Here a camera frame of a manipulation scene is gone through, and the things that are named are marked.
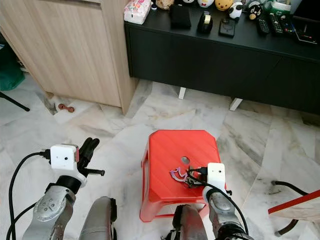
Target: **white cabinet leg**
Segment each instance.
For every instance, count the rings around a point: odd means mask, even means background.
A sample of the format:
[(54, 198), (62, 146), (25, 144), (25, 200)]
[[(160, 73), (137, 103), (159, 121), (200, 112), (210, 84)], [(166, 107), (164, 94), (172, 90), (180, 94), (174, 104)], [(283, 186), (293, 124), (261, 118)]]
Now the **white cabinet leg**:
[(231, 111), (236, 110), (237, 107), (240, 105), (241, 102), (242, 102), (242, 99), (241, 99), (241, 98), (235, 98), (235, 99), (233, 99), (232, 103), (230, 104), (229, 109), (230, 109)]
[(181, 99), (181, 100), (184, 99), (185, 92), (186, 92), (186, 88), (185, 87), (180, 87), (180, 92), (179, 92), (178, 99)]

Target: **red plastic stool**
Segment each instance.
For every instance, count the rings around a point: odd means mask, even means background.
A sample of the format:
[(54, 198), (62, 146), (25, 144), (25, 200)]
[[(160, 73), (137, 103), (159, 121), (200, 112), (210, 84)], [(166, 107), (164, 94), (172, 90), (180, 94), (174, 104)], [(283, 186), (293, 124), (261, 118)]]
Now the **red plastic stool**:
[[(189, 164), (182, 161), (189, 159)], [(158, 130), (150, 135), (142, 167), (142, 204), (140, 219), (151, 222), (154, 218), (170, 218), (174, 214), (157, 215), (166, 205), (204, 204), (201, 217), (209, 213), (202, 197), (203, 187), (188, 188), (174, 180), (170, 171), (181, 168), (185, 173), (191, 168), (220, 163), (216, 140), (204, 130)]]

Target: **stool hole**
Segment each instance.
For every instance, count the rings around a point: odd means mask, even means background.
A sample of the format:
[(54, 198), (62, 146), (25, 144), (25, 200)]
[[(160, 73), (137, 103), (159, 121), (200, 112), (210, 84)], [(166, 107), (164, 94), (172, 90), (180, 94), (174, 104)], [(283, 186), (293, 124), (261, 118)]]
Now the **stool hole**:
[(186, 157), (186, 156), (183, 156), (183, 157), (181, 158), (181, 161), (182, 161), (184, 164), (187, 164), (187, 165), (190, 164), (190, 160), (189, 160), (189, 158)]

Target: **marble floor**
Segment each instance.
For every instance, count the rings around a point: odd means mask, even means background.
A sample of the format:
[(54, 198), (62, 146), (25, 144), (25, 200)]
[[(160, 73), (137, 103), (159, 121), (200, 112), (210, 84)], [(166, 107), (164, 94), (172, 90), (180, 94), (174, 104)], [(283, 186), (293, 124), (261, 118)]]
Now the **marble floor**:
[[(243, 101), (229, 111), (231, 98), (190, 90), (178, 100), (174, 86), (141, 80), (126, 115), (117, 107), (64, 97), (47, 99), (27, 75), (7, 95), (31, 108), (25, 112), (0, 98), (0, 239), (9, 227), (8, 188), (19, 161), (29, 153), (60, 143), (81, 145), (87, 137), (99, 138), (91, 168), (106, 175), (89, 176), (77, 194), (66, 230), (67, 240), (78, 239), (93, 201), (116, 198), (118, 239), (160, 239), (171, 229), (171, 219), (142, 223), (139, 219), (142, 173), (140, 161), (148, 136), (158, 129), (202, 129), (217, 139), (226, 182), (232, 199), (246, 217), (255, 240), (320, 240), (319, 225), (299, 221), (282, 237), (274, 231), (290, 220), (268, 216), (267, 209), (298, 197), (289, 189), (272, 187), (271, 180), (288, 181), (306, 192), (319, 189), (320, 128), (304, 124), (300, 112)], [(57, 109), (59, 103), (75, 107), (74, 113)], [(55, 175), (40, 157), (25, 164), (16, 178), (13, 198), (16, 213), (38, 200)], [(16, 225), (22, 238), (32, 217), (27, 213)], [(208, 239), (211, 223), (204, 218)]]

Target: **light wood cabinet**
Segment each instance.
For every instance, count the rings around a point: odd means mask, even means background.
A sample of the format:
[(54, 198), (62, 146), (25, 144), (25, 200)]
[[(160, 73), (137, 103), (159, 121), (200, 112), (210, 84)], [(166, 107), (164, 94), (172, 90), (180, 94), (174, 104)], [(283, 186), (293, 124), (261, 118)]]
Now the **light wood cabinet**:
[(122, 15), (114, 21), (126, 2), (103, 10), (102, 1), (1, 0), (1, 32), (44, 91), (125, 112), (136, 81), (124, 34), (113, 36), (124, 31)]

